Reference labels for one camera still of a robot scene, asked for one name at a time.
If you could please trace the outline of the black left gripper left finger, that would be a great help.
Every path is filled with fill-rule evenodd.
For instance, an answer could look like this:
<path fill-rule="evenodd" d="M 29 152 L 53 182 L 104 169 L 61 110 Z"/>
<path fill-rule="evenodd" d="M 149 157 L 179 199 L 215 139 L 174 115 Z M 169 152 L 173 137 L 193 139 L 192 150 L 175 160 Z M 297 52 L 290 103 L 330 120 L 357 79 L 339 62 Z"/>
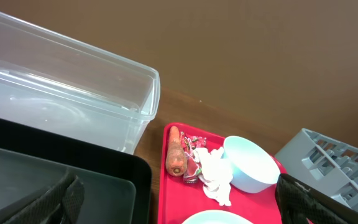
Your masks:
<path fill-rule="evenodd" d="M 66 171 L 53 185 L 47 185 L 0 208 L 0 224 L 76 224 L 84 200 L 82 181 L 74 173 Z"/>

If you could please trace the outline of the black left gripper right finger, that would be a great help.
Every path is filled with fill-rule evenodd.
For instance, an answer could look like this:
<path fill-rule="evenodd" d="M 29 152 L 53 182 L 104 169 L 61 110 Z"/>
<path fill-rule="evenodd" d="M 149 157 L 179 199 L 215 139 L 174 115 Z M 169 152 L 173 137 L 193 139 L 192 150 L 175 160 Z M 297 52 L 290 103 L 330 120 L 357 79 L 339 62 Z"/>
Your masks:
<path fill-rule="evenodd" d="M 358 212 L 288 174 L 279 175 L 275 200 L 283 224 L 358 224 Z"/>

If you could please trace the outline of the light blue bowl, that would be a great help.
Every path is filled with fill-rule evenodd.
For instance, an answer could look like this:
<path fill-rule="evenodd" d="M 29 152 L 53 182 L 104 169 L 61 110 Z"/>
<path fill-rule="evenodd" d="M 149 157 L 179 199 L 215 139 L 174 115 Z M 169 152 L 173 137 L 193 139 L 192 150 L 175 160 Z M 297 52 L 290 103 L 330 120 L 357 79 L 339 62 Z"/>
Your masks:
<path fill-rule="evenodd" d="M 232 167 L 231 184 L 237 189 L 256 194 L 277 183 L 280 169 L 256 143 L 239 136 L 229 136 L 223 142 L 223 158 Z"/>

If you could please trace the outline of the light blue plate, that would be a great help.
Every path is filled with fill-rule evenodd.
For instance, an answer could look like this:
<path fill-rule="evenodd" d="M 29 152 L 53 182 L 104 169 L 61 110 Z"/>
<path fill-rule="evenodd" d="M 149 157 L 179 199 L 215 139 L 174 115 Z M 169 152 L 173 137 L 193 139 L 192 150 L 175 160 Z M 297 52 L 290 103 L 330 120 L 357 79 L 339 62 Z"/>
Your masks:
<path fill-rule="evenodd" d="M 182 224 L 253 224 L 247 219 L 224 210 L 206 210 L 187 218 Z"/>

